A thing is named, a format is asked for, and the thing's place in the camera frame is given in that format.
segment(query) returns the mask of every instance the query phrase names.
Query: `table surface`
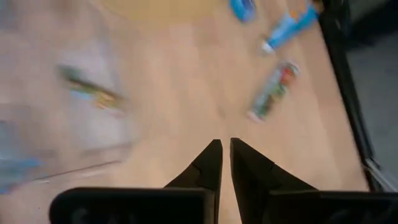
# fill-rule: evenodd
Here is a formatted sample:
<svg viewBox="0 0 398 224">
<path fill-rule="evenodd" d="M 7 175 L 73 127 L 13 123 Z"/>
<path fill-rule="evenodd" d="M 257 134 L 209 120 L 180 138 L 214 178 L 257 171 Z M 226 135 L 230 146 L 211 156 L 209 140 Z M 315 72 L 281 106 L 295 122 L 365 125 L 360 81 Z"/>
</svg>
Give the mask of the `table surface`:
<svg viewBox="0 0 398 224">
<path fill-rule="evenodd" d="M 150 29 L 97 7 L 110 30 L 139 140 L 120 164 L 71 180 L 32 182 L 1 196 L 1 221 L 45 223 L 51 200 L 71 187 L 163 187 L 212 139 L 221 139 L 228 155 L 231 137 L 318 189 L 368 190 L 319 25 L 276 54 L 257 53 L 259 36 L 271 30 L 285 1 L 257 2 L 257 18 L 248 24 L 237 21 L 225 1 L 194 21 Z M 44 29 L 47 20 L 32 17 L 29 28 Z M 254 123 L 246 111 L 285 58 L 301 76 L 265 122 Z M 228 156 L 223 164 L 220 223 L 240 223 Z"/>
</svg>

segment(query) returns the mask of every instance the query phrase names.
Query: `colorful packet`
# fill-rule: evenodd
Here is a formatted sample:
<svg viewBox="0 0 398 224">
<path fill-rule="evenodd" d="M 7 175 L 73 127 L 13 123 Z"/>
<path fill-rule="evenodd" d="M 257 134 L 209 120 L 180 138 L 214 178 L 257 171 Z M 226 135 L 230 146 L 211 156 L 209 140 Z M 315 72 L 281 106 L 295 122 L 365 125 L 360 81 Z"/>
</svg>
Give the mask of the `colorful packet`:
<svg viewBox="0 0 398 224">
<path fill-rule="evenodd" d="M 262 121 L 273 104 L 283 97 L 290 83 L 298 75 L 299 69 L 296 65 L 286 61 L 281 62 L 254 100 L 249 117 L 255 121 Z"/>
<path fill-rule="evenodd" d="M 100 109 L 121 112 L 123 98 L 112 91 L 82 80 L 80 71 L 70 66 L 59 66 L 61 74 L 68 82 L 68 88 L 74 96 L 91 100 Z"/>
</svg>

